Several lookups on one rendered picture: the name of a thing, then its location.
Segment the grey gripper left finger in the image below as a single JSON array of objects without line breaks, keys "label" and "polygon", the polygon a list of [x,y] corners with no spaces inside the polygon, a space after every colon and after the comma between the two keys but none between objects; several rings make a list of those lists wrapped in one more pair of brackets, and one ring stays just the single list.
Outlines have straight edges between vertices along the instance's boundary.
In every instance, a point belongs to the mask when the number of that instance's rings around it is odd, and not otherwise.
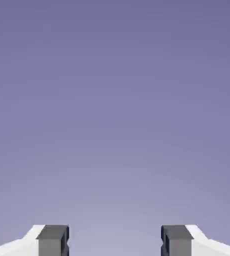
[{"label": "grey gripper left finger", "polygon": [[67,224],[36,224],[23,238],[0,245],[0,256],[70,256]]}]

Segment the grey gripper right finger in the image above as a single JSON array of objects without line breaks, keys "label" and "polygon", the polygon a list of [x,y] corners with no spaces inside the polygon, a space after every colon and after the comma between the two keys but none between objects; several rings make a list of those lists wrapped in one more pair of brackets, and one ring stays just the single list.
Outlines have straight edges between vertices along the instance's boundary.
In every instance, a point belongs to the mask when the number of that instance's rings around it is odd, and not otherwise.
[{"label": "grey gripper right finger", "polygon": [[160,256],[230,256],[230,245],[209,239],[195,224],[162,225]]}]

